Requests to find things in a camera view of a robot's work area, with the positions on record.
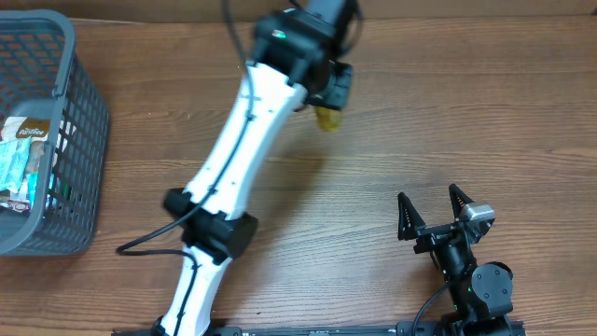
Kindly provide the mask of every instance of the wood grain surface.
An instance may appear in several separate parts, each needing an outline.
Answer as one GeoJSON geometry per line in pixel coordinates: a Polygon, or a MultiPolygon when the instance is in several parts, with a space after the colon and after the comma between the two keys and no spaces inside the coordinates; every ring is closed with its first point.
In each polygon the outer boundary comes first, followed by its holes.
{"type": "MultiPolygon", "coordinates": [[[[82,255],[0,259],[3,336],[105,336],[167,311],[181,259],[114,249],[171,220],[165,190],[197,172],[238,89],[220,24],[77,29],[113,122],[97,237],[82,255]]],[[[342,129],[320,132],[309,111],[285,126],[249,204],[257,235],[213,318],[411,320],[441,277],[396,239],[396,195],[443,224],[455,182],[496,209],[473,251],[514,271],[511,317],[529,335],[597,334],[596,30],[595,17],[368,21],[342,129]]],[[[148,247],[179,247],[180,233],[148,247]]],[[[451,309],[442,298],[425,319],[451,309]]]]}
{"type": "MultiPolygon", "coordinates": [[[[233,0],[235,18],[255,21],[287,0],[233,0]]],[[[363,0],[368,19],[588,15],[597,0],[363,0]]],[[[2,0],[0,9],[49,8],[71,18],[139,22],[222,22],[219,0],[2,0]]]]}

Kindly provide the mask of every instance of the wire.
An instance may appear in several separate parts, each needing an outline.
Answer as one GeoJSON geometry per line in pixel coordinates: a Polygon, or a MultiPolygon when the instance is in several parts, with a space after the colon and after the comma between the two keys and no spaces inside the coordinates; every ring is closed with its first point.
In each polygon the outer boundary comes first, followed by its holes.
{"type": "Polygon", "coordinates": [[[193,274],[191,275],[190,281],[188,283],[187,292],[185,293],[185,297],[180,305],[180,310],[178,311],[178,315],[176,316],[176,318],[177,318],[176,327],[174,329],[173,336],[178,335],[178,331],[179,331],[180,325],[182,323],[182,317],[185,314],[185,307],[187,306],[188,298],[192,291],[193,285],[195,284],[195,279],[197,278],[197,273],[198,273],[198,270],[201,267],[201,265],[199,265],[199,263],[197,262],[195,257],[193,257],[193,255],[191,255],[185,251],[181,251],[181,250],[173,250],[173,249],[146,250],[146,251],[127,251],[127,250],[132,247],[135,247],[137,245],[140,245],[142,243],[145,243],[151,239],[154,239],[154,238],[162,235],[163,233],[170,231],[170,230],[178,227],[179,225],[183,224],[185,221],[187,221],[189,218],[191,218],[193,215],[195,215],[207,203],[207,201],[210,199],[210,197],[212,197],[213,195],[215,195],[217,193],[216,187],[219,184],[219,182],[221,181],[221,179],[224,176],[224,174],[226,173],[226,171],[228,170],[230,164],[232,163],[232,160],[234,159],[234,156],[238,152],[239,147],[241,146],[241,143],[243,141],[243,138],[246,135],[249,123],[255,117],[253,115],[253,108],[255,106],[255,83],[253,81],[253,78],[251,77],[251,73],[250,73],[248,65],[247,65],[247,60],[246,60],[246,56],[244,54],[244,49],[243,49],[243,43],[241,42],[241,39],[239,38],[239,35],[234,26],[234,19],[232,18],[232,14],[230,12],[229,0],[221,0],[220,4],[222,7],[222,14],[224,16],[226,25],[229,30],[230,38],[232,39],[234,47],[236,48],[236,51],[239,54],[239,59],[242,63],[242,68],[243,68],[243,71],[244,71],[244,74],[246,77],[246,82],[247,82],[247,86],[248,86],[248,90],[249,90],[249,96],[248,96],[249,104],[248,104],[247,110],[244,115],[243,127],[241,128],[241,131],[239,132],[236,143],[232,147],[232,150],[231,150],[228,158],[224,162],[224,165],[222,165],[220,172],[215,177],[214,183],[207,190],[207,192],[205,193],[203,198],[188,213],[186,213],[179,219],[173,221],[172,223],[170,223],[158,230],[155,230],[149,234],[146,234],[143,237],[140,237],[131,242],[128,242],[127,244],[121,245],[116,249],[116,252],[118,254],[120,254],[121,256],[139,257],[139,256],[155,256],[155,255],[179,255],[179,256],[187,257],[193,261],[193,274]]]}
{"type": "Polygon", "coordinates": [[[450,288],[450,286],[452,286],[454,283],[456,283],[456,280],[452,280],[444,284],[444,286],[442,286],[434,295],[432,295],[431,298],[429,298],[429,300],[427,300],[427,302],[423,305],[423,307],[421,307],[419,313],[417,313],[417,315],[414,317],[414,322],[412,322],[412,336],[417,336],[417,325],[419,324],[419,320],[421,319],[427,308],[429,308],[431,302],[439,298],[439,296],[443,294],[446,291],[446,289],[450,288]]]}
{"type": "Polygon", "coordinates": [[[297,2],[297,0],[288,0],[288,2],[296,9],[302,9],[302,6],[299,4],[299,2],[297,2]]]}
{"type": "Polygon", "coordinates": [[[437,299],[441,294],[443,294],[446,291],[446,289],[450,288],[451,286],[453,286],[453,285],[457,284],[459,281],[461,281],[462,278],[465,276],[465,274],[468,272],[468,269],[470,268],[470,265],[473,260],[472,251],[470,248],[470,242],[468,241],[468,236],[466,235],[464,225],[460,227],[460,230],[461,230],[462,235],[465,237],[466,266],[463,268],[463,270],[460,272],[460,274],[458,274],[451,281],[448,281],[447,283],[445,283],[444,286],[442,286],[434,295],[432,295],[431,298],[429,298],[429,300],[427,300],[427,302],[423,305],[423,307],[421,307],[421,309],[419,310],[419,313],[417,313],[417,315],[414,317],[414,321],[412,322],[412,330],[410,331],[411,336],[417,336],[417,325],[419,324],[419,320],[421,319],[421,317],[423,317],[423,314],[425,313],[427,308],[429,308],[429,306],[431,305],[431,302],[433,302],[433,300],[437,299]]]}
{"type": "Polygon", "coordinates": [[[356,10],[354,11],[354,14],[356,15],[356,30],[354,31],[353,38],[350,40],[350,42],[348,42],[346,47],[344,47],[344,49],[340,52],[340,55],[338,57],[342,57],[342,56],[348,54],[354,48],[354,46],[356,46],[356,44],[358,43],[358,40],[361,38],[361,35],[363,34],[363,25],[364,25],[363,21],[365,19],[365,16],[363,15],[361,6],[358,5],[358,2],[355,2],[355,4],[356,4],[356,10]]]}

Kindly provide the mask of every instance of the gray plastic basket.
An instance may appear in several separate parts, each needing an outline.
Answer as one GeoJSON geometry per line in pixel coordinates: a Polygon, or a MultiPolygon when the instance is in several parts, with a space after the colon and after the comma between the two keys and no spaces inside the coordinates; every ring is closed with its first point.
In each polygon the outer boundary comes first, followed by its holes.
{"type": "Polygon", "coordinates": [[[68,255],[93,239],[110,120],[75,42],[60,13],[0,11],[0,115],[50,120],[38,201],[29,214],[0,207],[0,255],[68,255]]]}

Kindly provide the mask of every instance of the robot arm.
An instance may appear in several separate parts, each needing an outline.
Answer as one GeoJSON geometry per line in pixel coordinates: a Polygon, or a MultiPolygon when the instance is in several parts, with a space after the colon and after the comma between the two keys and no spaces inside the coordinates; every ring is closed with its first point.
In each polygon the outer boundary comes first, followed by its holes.
{"type": "Polygon", "coordinates": [[[338,58],[347,51],[344,37],[356,13],[356,0],[312,0],[257,24],[250,78],[243,79],[212,153],[185,189],[166,196],[164,207],[182,222],[188,258],[170,311],[149,335],[202,336],[208,329],[224,271],[257,230],[244,211],[274,139],[303,104],[341,110],[347,103],[352,67],[338,58]]]}

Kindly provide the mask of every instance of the black cable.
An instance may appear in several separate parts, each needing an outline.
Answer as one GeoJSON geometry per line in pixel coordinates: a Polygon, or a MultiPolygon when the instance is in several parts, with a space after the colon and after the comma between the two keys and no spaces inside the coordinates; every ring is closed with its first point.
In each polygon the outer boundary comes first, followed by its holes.
{"type": "Polygon", "coordinates": [[[433,302],[433,300],[437,299],[441,294],[443,294],[446,291],[446,289],[450,288],[450,286],[454,285],[456,281],[457,279],[444,284],[444,286],[442,286],[434,295],[432,295],[431,298],[429,298],[429,300],[427,300],[427,302],[423,305],[423,307],[421,307],[419,313],[417,313],[417,315],[414,317],[414,322],[412,322],[412,336],[417,336],[417,325],[419,324],[419,320],[421,319],[421,317],[423,317],[423,314],[425,313],[427,308],[429,308],[431,302],[433,302]]]}
{"type": "Polygon", "coordinates": [[[142,243],[145,243],[153,238],[156,238],[159,235],[161,235],[167,231],[170,231],[170,230],[176,228],[177,226],[181,225],[187,219],[189,219],[191,216],[196,214],[197,211],[199,211],[205,205],[205,203],[207,203],[209,198],[217,193],[216,187],[219,184],[222,177],[224,176],[224,174],[226,173],[226,171],[228,170],[230,164],[232,163],[232,160],[234,159],[234,156],[236,155],[236,152],[238,151],[239,147],[241,146],[241,142],[243,141],[243,138],[247,132],[249,122],[251,122],[251,120],[253,120],[253,118],[254,118],[253,108],[255,105],[255,83],[253,81],[253,78],[251,77],[251,73],[249,72],[247,60],[244,55],[243,43],[241,42],[241,39],[239,38],[239,35],[236,32],[236,29],[234,27],[234,19],[232,18],[232,14],[230,12],[229,0],[221,0],[220,3],[222,6],[222,14],[226,21],[226,25],[229,29],[230,38],[232,39],[234,47],[236,48],[236,50],[239,54],[239,59],[241,60],[243,70],[244,70],[246,80],[247,80],[248,90],[249,90],[249,97],[248,97],[249,105],[247,107],[247,110],[246,110],[246,113],[244,116],[243,127],[241,128],[241,131],[236,140],[236,143],[234,144],[234,147],[232,148],[232,151],[230,152],[228,158],[224,162],[224,165],[222,165],[220,172],[215,177],[214,183],[207,190],[207,192],[205,193],[203,198],[188,213],[186,213],[184,216],[180,217],[179,219],[173,221],[172,223],[170,223],[158,230],[155,230],[149,234],[146,234],[143,237],[140,237],[131,242],[128,242],[127,244],[121,245],[116,249],[116,252],[118,254],[120,254],[121,256],[136,256],[136,257],[138,257],[138,256],[155,256],[155,255],[179,255],[179,256],[190,258],[193,261],[193,274],[190,278],[187,292],[185,293],[185,297],[181,303],[180,310],[177,315],[176,328],[174,329],[173,336],[178,335],[178,330],[180,329],[180,325],[182,323],[182,317],[185,313],[185,307],[187,306],[187,300],[188,300],[188,297],[190,296],[193,285],[195,283],[195,279],[197,277],[199,267],[201,267],[201,265],[199,265],[199,263],[197,262],[195,257],[193,257],[191,254],[189,254],[185,251],[181,251],[181,250],[172,250],[172,249],[147,250],[147,251],[127,251],[127,250],[132,247],[135,247],[137,245],[140,245],[142,243]]]}
{"type": "Polygon", "coordinates": [[[358,5],[358,2],[356,2],[356,10],[354,14],[356,15],[356,30],[354,31],[353,38],[340,52],[340,55],[338,57],[342,57],[348,54],[354,48],[354,46],[356,46],[358,40],[361,38],[361,35],[363,34],[363,21],[365,17],[363,15],[363,11],[361,10],[361,6],[358,5]]]}
{"type": "Polygon", "coordinates": [[[423,314],[425,313],[427,308],[429,308],[429,305],[431,305],[431,302],[433,302],[433,300],[437,299],[441,294],[443,294],[443,292],[445,292],[446,289],[450,288],[451,286],[453,286],[453,285],[457,284],[459,281],[461,281],[462,278],[468,272],[468,269],[470,268],[473,258],[472,258],[472,250],[470,248],[470,242],[468,241],[468,236],[466,235],[466,231],[465,231],[465,224],[462,227],[460,227],[460,230],[461,230],[462,235],[465,237],[466,266],[463,268],[463,270],[460,272],[460,274],[458,274],[458,276],[453,278],[451,281],[448,281],[447,283],[445,283],[444,286],[442,286],[434,295],[432,295],[431,298],[429,298],[429,300],[427,300],[427,302],[423,305],[423,307],[421,307],[421,309],[419,310],[419,313],[417,313],[417,315],[414,317],[414,321],[412,322],[412,330],[410,331],[411,336],[417,336],[417,325],[419,324],[419,320],[421,319],[421,317],[423,317],[423,314]]]}
{"type": "Polygon", "coordinates": [[[299,4],[299,2],[297,2],[297,0],[288,0],[288,2],[296,9],[302,9],[302,6],[299,4]]]}

